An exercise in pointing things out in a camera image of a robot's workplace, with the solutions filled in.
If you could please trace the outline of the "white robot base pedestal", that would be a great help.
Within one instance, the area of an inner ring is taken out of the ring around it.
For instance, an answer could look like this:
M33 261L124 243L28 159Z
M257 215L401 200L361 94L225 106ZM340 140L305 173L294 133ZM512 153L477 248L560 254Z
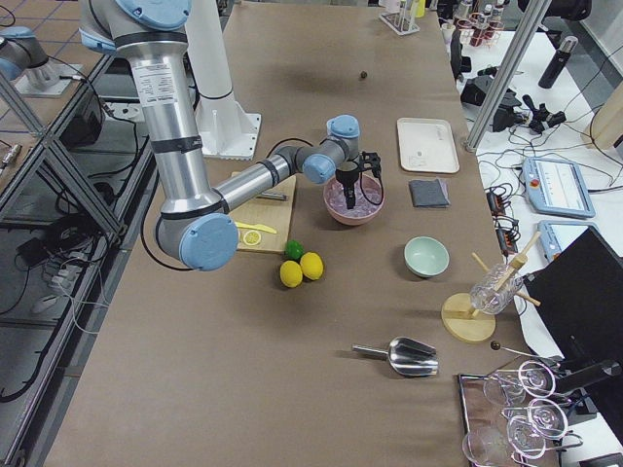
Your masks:
M199 96L195 118L203 154L215 159L252 160L261 116L245 112L235 97L217 3L193 1L185 30Z

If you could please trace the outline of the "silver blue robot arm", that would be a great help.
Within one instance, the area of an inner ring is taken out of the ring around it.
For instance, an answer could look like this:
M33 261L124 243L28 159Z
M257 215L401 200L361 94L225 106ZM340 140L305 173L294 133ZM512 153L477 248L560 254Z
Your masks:
M362 171L359 124L342 115L327 123L316 146L285 146L211 187L207 149L198 119L233 101L222 26L213 1L83 1L83 44L126 59L148 127L165 202L156 241L190 269L215 270L238 248L231 210L297 172L315 184L336 179L354 207L354 183Z

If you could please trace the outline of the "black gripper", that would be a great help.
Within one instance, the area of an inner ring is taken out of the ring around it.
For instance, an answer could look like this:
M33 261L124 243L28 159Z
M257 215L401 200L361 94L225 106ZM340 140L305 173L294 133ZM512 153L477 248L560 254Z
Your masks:
M336 180L344 188L347 209L355 207L354 184L359 178L359 173L360 169L357 163L343 163L335 171Z

